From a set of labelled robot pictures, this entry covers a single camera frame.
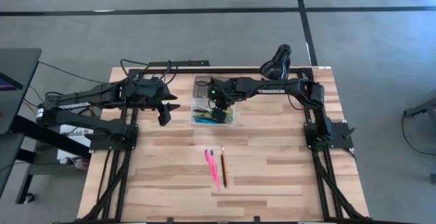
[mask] black desk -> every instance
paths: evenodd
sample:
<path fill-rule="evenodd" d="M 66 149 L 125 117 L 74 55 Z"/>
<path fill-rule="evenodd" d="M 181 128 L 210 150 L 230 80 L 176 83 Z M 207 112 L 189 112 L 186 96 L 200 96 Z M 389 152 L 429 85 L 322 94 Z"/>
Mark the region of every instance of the black desk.
<path fill-rule="evenodd" d="M 0 197 L 16 159 L 35 163 L 36 159 L 40 158 L 37 152 L 20 148 L 25 136 L 85 159 L 91 158 L 86 146 L 17 115 L 36 71 L 41 52 L 38 48 L 0 49 L 0 71 L 22 84 L 21 90 L 0 91 Z M 35 170 L 32 171 L 32 165 L 28 167 L 17 204 L 24 203 L 33 177 L 32 172 Z"/>

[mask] floor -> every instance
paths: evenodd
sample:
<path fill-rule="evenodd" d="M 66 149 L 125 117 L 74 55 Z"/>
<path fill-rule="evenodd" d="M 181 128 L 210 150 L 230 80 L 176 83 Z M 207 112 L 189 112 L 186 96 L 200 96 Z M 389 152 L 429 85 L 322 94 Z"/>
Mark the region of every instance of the floor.
<path fill-rule="evenodd" d="M 404 109 L 435 98 L 436 0 L 304 0 L 305 7 L 388 7 L 382 12 L 311 12 L 313 43 L 299 12 L 116 16 L 2 16 L 0 47 L 38 47 L 41 61 L 107 80 L 119 59 L 208 59 L 212 65 L 260 65 L 289 44 L 293 65 L 332 66 L 353 141 L 362 187 L 374 219 L 434 223 L 436 159 L 403 139 Z M 0 0 L 0 12 L 149 10 L 213 7 L 298 7 L 298 0 Z M 413 7 L 394 12 L 395 7 Z M 307 51 L 314 46 L 316 59 Z M 40 93 L 89 89 L 93 84 L 39 66 Z M 37 102 L 33 91 L 27 98 Z M 31 118 L 26 107 L 20 113 Z M 436 153 L 426 115 L 406 120 L 420 150 Z M 28 141 L 24 147 L 32 148 Z M 32 204 L 16 206 L 25 166 L 14 167 L 0 199 L 0 223 L 52 223 L 76 218 L 83 172 L 34 178 Z"/>

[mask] pencil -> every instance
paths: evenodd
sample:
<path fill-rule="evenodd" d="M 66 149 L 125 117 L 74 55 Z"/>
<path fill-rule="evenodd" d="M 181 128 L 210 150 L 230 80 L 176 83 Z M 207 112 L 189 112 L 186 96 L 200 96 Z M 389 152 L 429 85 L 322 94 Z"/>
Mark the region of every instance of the pencil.
<path fill-rule="evenodd" d="M 223 168 L 223 181 L 224 181 L 224 187 L 227 188 L 227 173 L 226 173 L 226 166 L 225 166 L 225 159 L 224 159 L 224 147 L 221 146 L 221 167 Z"/>

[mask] wooden table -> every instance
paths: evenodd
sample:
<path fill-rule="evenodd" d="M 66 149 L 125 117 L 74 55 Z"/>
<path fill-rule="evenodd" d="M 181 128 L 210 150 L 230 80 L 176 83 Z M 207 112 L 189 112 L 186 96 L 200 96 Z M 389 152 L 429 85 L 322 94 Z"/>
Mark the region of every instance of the wooden table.
<path fill-rule="evenodd" d="M 344 119 L 332 70 L 314 67 L 313 73 L 315 81 L 326 88 L 327 115 L 332 120 Z M 167 217 L 175 221 L 252 221 L 256 215 L 263 221 L 323 220 L 302 128 L 303 111 L 293 109 L 285 95 L 257 95 L 236 104 L 233 127 L 193 126 L 189 114 L 194 78 L 199 75 L 204 74 L 178 74 L 169 85 L 178 97 L 173 103 L 181 107 L 171 112 L 172 120 L 165 127 L 159 126 L 157 112 L 139 113 L 140 135 L 131 156 L 122 221 L 166 221 Z M 259 74 L 218 75 L 261 78 Z M 110 80 L 124 77 L 120 68 L 114 68 Z M 293 97 L 292 101 L 301 107 Z M 117 109 L 104 110 L 102 119 L 119 116 Z M 221 145 L 230 186 L 218 191 L 204 150 L 219 155 Z M 92 156 L 78 217 L 96 202 L 106 153 Z M 331 155 L 340 190 L 357 211 L 368 215 L 354 159 L 342 149 L 331 150 Z M 222 177 L 218 157 L 217 162 Z M 326 189 L 334 216 L 330 189 Z M 110 217 L 118 193 L 113 196 Z"/>

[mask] clear plastic bin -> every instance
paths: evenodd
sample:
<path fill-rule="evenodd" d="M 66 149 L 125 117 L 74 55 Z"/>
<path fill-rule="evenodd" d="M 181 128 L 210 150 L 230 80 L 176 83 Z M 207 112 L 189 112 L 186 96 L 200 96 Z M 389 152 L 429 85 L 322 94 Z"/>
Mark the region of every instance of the clear plastic bin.
<path fill-rule="evenodd" d="M 212 125 L 212 126 L 233 126 L 235 121 L 235 105 L 229 107 L 225 112 L 227 116 L 224 123 L 219 123 L 211 118 L 212 109 L 215 104 L 209 99 L 194 98 L 191 106 L 191 124 L 193 125 Z M 196 112 L 194 110 L 203 110 L 208 112 Z"/>

